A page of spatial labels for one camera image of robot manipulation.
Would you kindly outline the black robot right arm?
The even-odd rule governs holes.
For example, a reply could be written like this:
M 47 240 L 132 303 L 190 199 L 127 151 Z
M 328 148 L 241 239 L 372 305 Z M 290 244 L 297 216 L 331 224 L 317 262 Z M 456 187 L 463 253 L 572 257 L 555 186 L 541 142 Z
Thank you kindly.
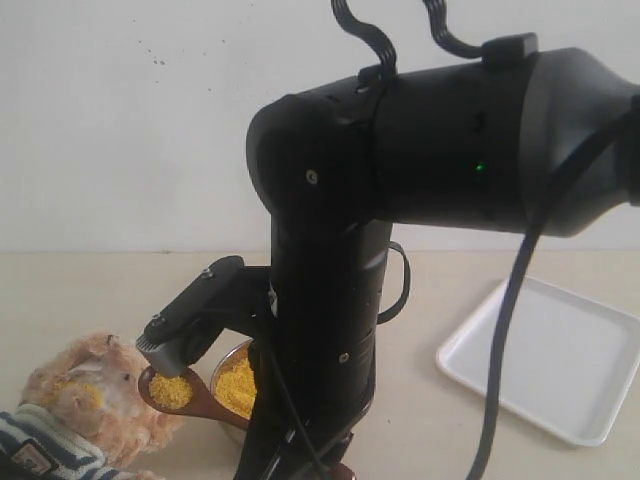
M 347 78 L 260 110 L 246 139 L 271 215 L 258 398 L 236 475 L 318 478 L 373 397 L 396 224 L 520 233 L 470 477 L 493 446 L 507 333 L 538 240 L 639 202 L 639 88 L 570 48 Z

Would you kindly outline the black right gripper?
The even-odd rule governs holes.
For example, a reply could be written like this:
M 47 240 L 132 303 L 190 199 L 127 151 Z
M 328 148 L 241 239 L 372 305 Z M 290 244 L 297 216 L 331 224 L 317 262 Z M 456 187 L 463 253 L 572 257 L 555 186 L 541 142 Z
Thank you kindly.
M 375 331 L 392 226 L 332 238 L 273 225 L 266 320 L 255 344 L 258 396 L 238 479 L 315 479 L 335 467 L 375 390 Z

